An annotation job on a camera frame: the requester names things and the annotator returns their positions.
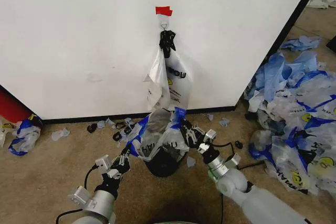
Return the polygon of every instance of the hook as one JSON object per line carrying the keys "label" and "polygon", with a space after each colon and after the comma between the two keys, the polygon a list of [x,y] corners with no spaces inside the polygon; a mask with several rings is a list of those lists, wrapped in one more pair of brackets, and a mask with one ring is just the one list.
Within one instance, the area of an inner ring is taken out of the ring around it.
{"label": "hook", "polygon": [[163,30],[166,30],[166,28],[167,28],[167,23],[161,23],[160,26],[163,28]]}

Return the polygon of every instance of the cable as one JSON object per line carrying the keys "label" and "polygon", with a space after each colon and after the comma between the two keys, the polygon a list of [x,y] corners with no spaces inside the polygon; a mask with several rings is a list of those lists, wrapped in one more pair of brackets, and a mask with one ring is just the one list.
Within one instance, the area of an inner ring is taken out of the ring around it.
{"label": "cable", "polygon": [[249,168],[249,167],[254,167],[254,166],[257,166],[257,165],[262,165],[264,163],[265,163],[264,161],[259,161],[259,162],[256,162],[254,164],[249,164],[249,165],[245,165],[243,167],[237,167],[237,168],[238,168],[238,170],[242,170],[242,169]]}
{"label": "cable", "polygon": [[61,213],[59,216],[57,216],[57,218],[56,218],[56,224],[58,224],[59,223],[59,218],[61,218],[62,216],[64,216],[64,215],[68,215],[68,214],[73,214],[74,212],[81,212],[83,209],[76,209],[76,210],[71,210],[71,211],[67,211],[67,212],[63,212],[63,213]]}
{"label": "cable", "polygon": [[85,179],[84,179],[84,188],[85,189],[87,189],[87,183],[88,183],[88,178],[89,178],[90,173],[97,168],[98,168],[98,166],[95,164],[91,167],[91,169],[89,169],[88,173],[86,173],[86,176],[85,176]]}
{"label": "cable", "polygon": [[213,147],[227,147],[227,146],[231,146],[231,151],[232,151],[232,154],[235,154],[235,150],[233,149],[233,144],[231,142],[228,142],[227,144],[213,144],[213,143],[210,143],[211,146]]}
{"label": "cable", "polygon": [[[87,189],[86,187],[87,187],[87,182],[88,182],[88,178],[89,178],[89,175],[90,175],[90,173],[93,171],[93,170],[95,170],[95,169],[97,169],[98,168],[98,166],[95,164],[95,165],[93,165],[90,169],[89,169],[89,171],[88,171],[88,173],[86,173],[86,176],[85,176],[85,180],[84,180],[84,188],[85,189]],[[76,209],[76,210],[71,210],[71,211],[67,211],[67,212],[63,212],[63,213],[61,213],[59,216],[57,216],[57,218],[56,218],[56,224],[58,224],[59,223],[59,219],[62,217],[62,216],[64,216],[64,215],[68,215],[68,214],[73,214],[73,213],[75,213],[75,212],[81,212],[83,209]]]}
{"label": "cable", "polygon": [[220,213],[220,224],[223,224],[224,223],[224,196],[223,194],[220,194],[220,203],[221,203],[221,213]]}

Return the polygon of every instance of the black baseboard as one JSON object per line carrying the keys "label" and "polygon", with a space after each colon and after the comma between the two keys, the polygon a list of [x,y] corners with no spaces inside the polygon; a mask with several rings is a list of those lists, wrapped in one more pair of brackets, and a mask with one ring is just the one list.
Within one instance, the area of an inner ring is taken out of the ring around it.
{"label": "black baseboard", "polygon": [[[187,114],[200,114],[200,113],[214,113],[214,112],[228,112],[234,111],[236,106],[215,107],[207,109],[187,110]],[[43,124],[56,124],[56,123],[82,123],[82,122],[98,122],[106,120],[120,120],[125,118],[144,118],[149,113],[136,113],[136,114],[122,114],[122,115],[102,115],[102,116],[89,116],[85,118],[62,118],[62,119],[47,119],[43,120]]]}

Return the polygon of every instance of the blue plastic bag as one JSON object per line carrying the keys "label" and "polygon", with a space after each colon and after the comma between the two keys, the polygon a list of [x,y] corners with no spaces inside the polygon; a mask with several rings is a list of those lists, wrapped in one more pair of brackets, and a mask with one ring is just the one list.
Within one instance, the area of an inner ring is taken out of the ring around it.
{"label": "blue plastic bag", "polygon": [[300,36],[298,39],[291,39],[282,44],[281,48],[289,48],[293,52],[304,51],[319,47],[321,37]]}

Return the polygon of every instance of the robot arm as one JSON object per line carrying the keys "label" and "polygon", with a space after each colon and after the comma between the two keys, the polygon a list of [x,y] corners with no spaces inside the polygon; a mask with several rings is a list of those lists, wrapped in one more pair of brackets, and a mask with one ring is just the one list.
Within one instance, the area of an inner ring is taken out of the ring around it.
{"label": "robot arm", "polygon": [[269,191],[247,181],[245,175],[236,169],[240,161],[238,154],[223,159],[219,151],[212,146],[212,141],[216,137],[215,131],[209,130],[205,133],[200,128],[190,127],[190,124],[185,122],[181,132],[189,146],[197,148],[203,156],[203,161],[209,168],[209,176],[217,189],[239,205],[251,223],[311,223]]}
{"label": "robot arm", "polygon": [[95,188],[94,195],[79,186],[68,197],[80,206],[87,216],[76,220],[73,224],[105,224],[115,223],[113,212],[114,201],[118,197],[118,188],[122,175],[130,170],[130,146],[121,152],[120,156],[111,160],[105,155],[95,161],[102,176],[102,183]]}
{"label": "robot arm", "polygon": [[[240,157],[233,154],[227,159],[221,157],[212,142],[216,137],[214,130],[204,132],[185,121],[181,127],[182,135],[190,148],[196,148],[209,168],[209,176],[217,189],[239,205],[253,224],[308,224],[311,223],[269,191],[254,186],[244,174],[236,169]],[[96,160],[103,182],[97,186],[94,195],[82,186],[69,195],[87,216],[73,224],[114,224],[113,203],[116,200],[122,175],[129,171],[130,146],[121,155],[111,160],[108,155]]]}

